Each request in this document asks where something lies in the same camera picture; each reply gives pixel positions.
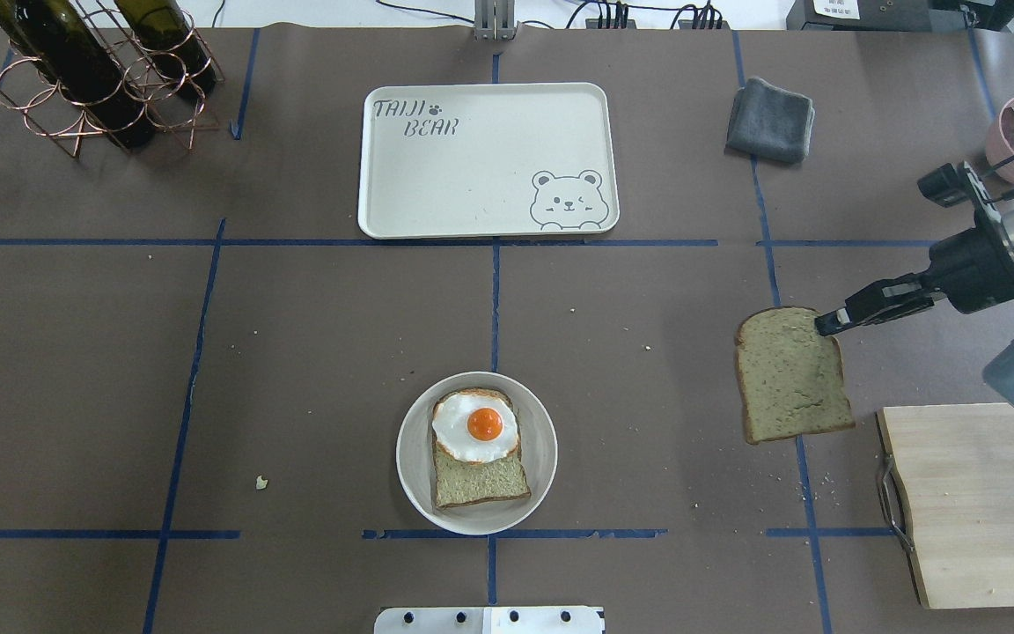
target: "plate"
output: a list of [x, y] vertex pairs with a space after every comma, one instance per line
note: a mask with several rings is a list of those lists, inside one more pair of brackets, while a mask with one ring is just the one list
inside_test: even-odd
[[[483, 502], [453, 509], [433, 505], [433, 434], [430, 423], [433, 406], [440, 398], [470, 386], [499, 390], [510, 398], [518, 414], [523, 470], [530, 486], [524, 500]], [[558, 437], [555, 423], [542, 402], [515, 378], [495, 372], [463, 372], [438, 381], [420, 395], [397, 432], [397, 479], [414, 508], [440, 529], [461, 535], [490, 535], [523, 521], [547, 497], [558, 470]]]
[[385, 85], [363, 103], [358, 227], [378, 239], [599, 233], [620, 218], [592, 83]]

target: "bear face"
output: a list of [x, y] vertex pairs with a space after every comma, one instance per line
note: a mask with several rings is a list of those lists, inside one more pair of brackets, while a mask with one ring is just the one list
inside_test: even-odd
[[600, 197], [600, 173], [586, 169], [576, 177], [539, 171], [530, 179], [534, 203], [530, 217], [542, 230], [600, 229], [608, 204]]

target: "white bracket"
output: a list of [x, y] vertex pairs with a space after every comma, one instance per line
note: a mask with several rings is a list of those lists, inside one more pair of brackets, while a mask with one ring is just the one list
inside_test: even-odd
[[588, 606], [388, 609], [374, 634], [604, 634], [604, 610]]
[[515, 40], [515, 0], [476, 0], [476, 40]]

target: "egg yolk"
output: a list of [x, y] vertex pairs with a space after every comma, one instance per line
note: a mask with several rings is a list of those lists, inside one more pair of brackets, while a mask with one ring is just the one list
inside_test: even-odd
[[491, 407], [480, 407], [467, 416], [467, 433], [477, 440], [495, 440], [503, 430], [503, 418]]

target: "green glass bottle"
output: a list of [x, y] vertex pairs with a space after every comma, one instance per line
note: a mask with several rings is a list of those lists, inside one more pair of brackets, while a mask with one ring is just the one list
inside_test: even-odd
[[68, 96], [92, 103], [85, 110], [114, 142], [136, 148], [151, 140], [156, 130], [143, 103], [129, 96], [134, 88], [69, 0], [16, 0], [15, 21]]
[[[210, 56], [202, 48], [201, 42], [191, 32], [183, 12], [174, 0], [116, 0], [120, 12], [128, 19], [128, 24], [136, 32], [143, 47], [152, 51], [168, 51], [177, 56], [182, 63], [170, 56], [154, 56], [152, 61], [158, 72], [168, 79], [183, 75], [183, 67], [193, 77], [194, 83], [205, 95], [214, 89], [217, 76], [210, 64]], [[189, 100], [198, 97], [197, 90], [185, 85], [177, 92]]]
[[[25, 37], [23, 37], [21, 30], [17, 28], [15, 10], [15, 0], [0, 0], [0, 27], [7, 33], [10, 44], [13, 45], [15, 51], [26, 57], [39, 57], [39, 54], [33, 51], [28, 42], [25, 42]], [[33, 65], [37, 67], [37, 72], [42, 73], [42, 77], [45, 77], [46, 81], [57, 83], [57, 78], [50, 72], [49, 67], [46, 67], [45, 62], [39, 60], [33, 62]]]

